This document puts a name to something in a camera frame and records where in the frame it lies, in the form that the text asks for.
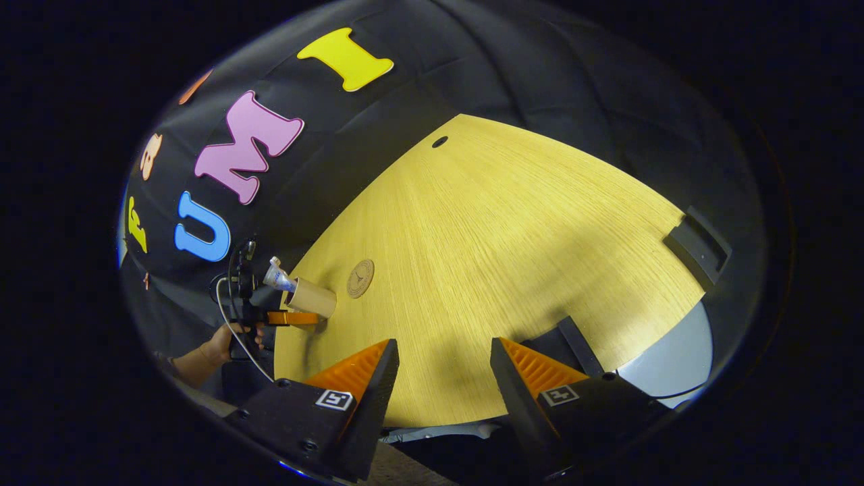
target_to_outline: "paper cup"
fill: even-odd
[[[300,312],[314,312],[325,319],[333,315],[336,310],[336,294],[308,280],[299,277],[295,280],[297,291],[289,296],[286,305]]]

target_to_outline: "foam letter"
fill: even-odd
[[[249,204],[258,192],[257,177],[241,177],[235,170],[266,172],[267,161],[252,139],[267,147],[271,157],[282,155],[303,130],[303,120],[287,119],[255,100],[255,92],[243,94],[226,114],[233,144],[208,145],[195,162],[195,175],[207,175],[237,193],[241,204]]]
[[[147,146],[144,147],[144,153],[141,155],[141,177],[143,180],[150,179],[150,171],[153,170],[153,162],[156,160],[156,154],[159,153],[159,148],[162,147],[162,135],[154,133]]]
[[[213,241],[207,243],[186,232],[182,223],[174,228],[174,245],[178,250],[186,250],[208,261],[219,261],[228,254],[231,246],[231,230],[218,214],[192,201],[189,191],[184,191],[177,205],[177,213],[181,218],[191,216],[208,225],[212,230]]]
[[[377,59],[348,38],[350,27],[323,35],[297,53],[297,59],[314,57],[342,76],[342,89],[357,91],[393,68],[393,61]]]
[[[135,209],[135,198],[129,196],[129,234],[138,240],[141,249],[147,252],[147,234],[144,233],[144,228],[141,227],[141,220],[138,219],[138,212]]]

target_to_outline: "black cable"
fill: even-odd
[[[651,397],[651,398],[653,398],[653,399],[655,399],[655,400],[674,399],[675,397],[680,397],[681,395],[686,395],[687,393],[690,393],[690,392],[693,392],[693,391],[695,391],[695,390],[698,390],[698,389],[701,388],[703,385],[705,385],[705,383],[706,383],[706,382],[703,381],[702,383],[696,385],[695,387],[692,387],[692,388],[690,388],[690,389],[688,389],[688,390],[684,390],[683,392],[673,393],[673,394],[671,394],[671,395],[663,395],[663,396],[659,396],[659,397]]]
[[[219,301],[216,300],[216,297],[213,296],[213,284],[215,284],[217,281],[219,281],[220,278],[223,278],[226,276],[227,276],[227,273],[224,273],[224,272],[220,273],[219,275],[213,277],[213,280],[210,280],[210,285],[207,286],[207,293],[210,294],[210,300],[212,300],[214,304],[218,304]]]
[[[240,320],[240,313],[237,312],[237,304],[234,303],[234,292],[232,291],[233,287],[232,287],[232,281],[231,281],[231,270],[234,268],[234,257],[237,256],[237,253],[239,253],[240,249],[243,248],[243,245],[248,243],[250,240],[251,240],[251,238],[247,237],[247,238],[244,238],[242,241],[240,241],[234,247],[234,250],[231,252],[231,256],[228,257],[228,299],[231,301],[232,310],[234,310],[234,318],[237,319],[238,321]],[[238,286],[240,285],[240,276],[239,275],[237,276],[237,285]]]

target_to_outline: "black fabric backdrop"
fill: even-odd
[[[396,64],[356,93],[343,93],[340,77],[323,63],[295,58],[309,39],[341,26],[353,29],[358,44]],[[269,157],[269,170],[257,175],[261,186],[255,200],[243,206],[219,182],[196,177],[193,167],[205,145],[232,141],[225,112],[249,89],[264,106],[302,118],[306,126],[285,154]],[[130,239],[124,274],[134,277],[124,288],[134,296],[131,310],[140,315],[148,345],[163,353],[186,352],[195,344],[182,336],[199,340],[220,321],[206,295],[213,277],[225,271],[227,257],[211,263],[174,248],[180,221],[193,234],[211,233],[193,219],[177,217],[184,190],[228,223],[232,241],[259,236],[254,260],[259,273],[273,254],[292,268],[378,174],[460,112],[572,145],[636,176],[680,209],[692,205],[703,212],[734,249],[724,279],[704,301],[715,335],[715,363],[734,352],[761,297],[768,245],[763,210],[733,129],[679,74],[598,25],[549,5],[330,3],[216,63],[184,106],[176,103],[178,96],[167,101],[131,152],[128,189],[147,230],[149,253]],[[162,147],[144,181],[137,157],[152,132],[162,135]],[[749,155],[763,183],[776,185],[766,153]],[[776,207],[777,199],[768,203]],[[780,217],[782,211],[773,209]],[[782,232],[774,235],[784,238]],[[140,285],[145,272],[150,291]],[[163,305],[165,299],[175,305]],[[154,311],[162,313],[160,319],[151,318]]]
[[[9,65],[25,68],[10,78],[12,112],[22,115],[10,148],[31,155],[10,157],[4,193],[12,196],[10,214],[39,211],[16,226],[18,240],[36,256],[61,258],[39,272],[18,268],[36,260],[12,261],[34,299],[25,309],[47,313],[17,317],[27,325],[13,331],[24,330],[24,339],[8,340],[22,344],[12,349],[15,372],[4,382],[4,456],[15,463],[7,474],[17,483],[286,480],[275,463],[213,428],[148,364],[116,285],[114,233],[105,222],[117,219],[122,181],[152,129],[154,107],[301,6],[8,6]],[[861,456],[852,415],[860,394],[849,364],[860,333],[850,323],[861,313],[843,232],[858,208],[850,183],[861,174],[851,151],[860,124],[852,89],[860,6],[586,3],[579,11],[694,84],[732,87],[772,144],[797,227],[796,278],[779,326],[754,331],[762,339],[745,344],[703,400],[609,474],[631,482],[849,482],[852,459]],[[60,198],[59,212],[45,195]],[[47,219],[56,225],[50,237]],[[62,289],[44,278],[58,269],[70,276]],[[452,448],[444,460],[473,457],[463,452]],[[488,478],[481,469],[469,472]]]

